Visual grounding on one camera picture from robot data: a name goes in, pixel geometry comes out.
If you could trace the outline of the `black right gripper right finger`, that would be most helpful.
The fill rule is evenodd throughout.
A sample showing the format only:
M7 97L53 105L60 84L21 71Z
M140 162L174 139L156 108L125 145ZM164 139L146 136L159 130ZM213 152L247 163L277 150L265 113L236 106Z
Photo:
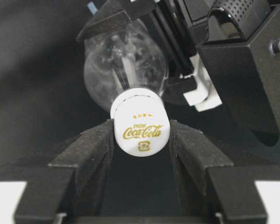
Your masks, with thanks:
M170 125L168 146L182 214L221 214L224 224L266 223L254 178L268 160L175 120Z

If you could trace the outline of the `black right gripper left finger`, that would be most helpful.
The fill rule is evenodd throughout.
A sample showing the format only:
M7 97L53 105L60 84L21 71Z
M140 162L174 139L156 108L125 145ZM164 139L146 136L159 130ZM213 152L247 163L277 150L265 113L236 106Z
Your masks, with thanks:
M17 224L51 224L58 213L97 216L114 152L114 121L81 133L47 165L19 166L13 174L27 182L14 214Z

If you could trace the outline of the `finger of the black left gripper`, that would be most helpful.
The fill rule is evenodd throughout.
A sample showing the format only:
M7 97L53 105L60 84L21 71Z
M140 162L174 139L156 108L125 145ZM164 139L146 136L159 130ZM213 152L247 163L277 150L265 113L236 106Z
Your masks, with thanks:
M82 42L128 25L132 22L134 8L135 2L105 2L98 12L86 22L76 40Z

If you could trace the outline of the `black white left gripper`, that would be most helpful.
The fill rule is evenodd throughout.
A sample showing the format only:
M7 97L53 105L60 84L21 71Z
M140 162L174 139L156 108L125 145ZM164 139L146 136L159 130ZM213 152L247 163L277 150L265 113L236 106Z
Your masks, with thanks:
M122 0L120 6L129 21L149 17L177 68L194 77L170 77L162 99L199 112L222 101L197 46L246 41L271 12L266 0Z

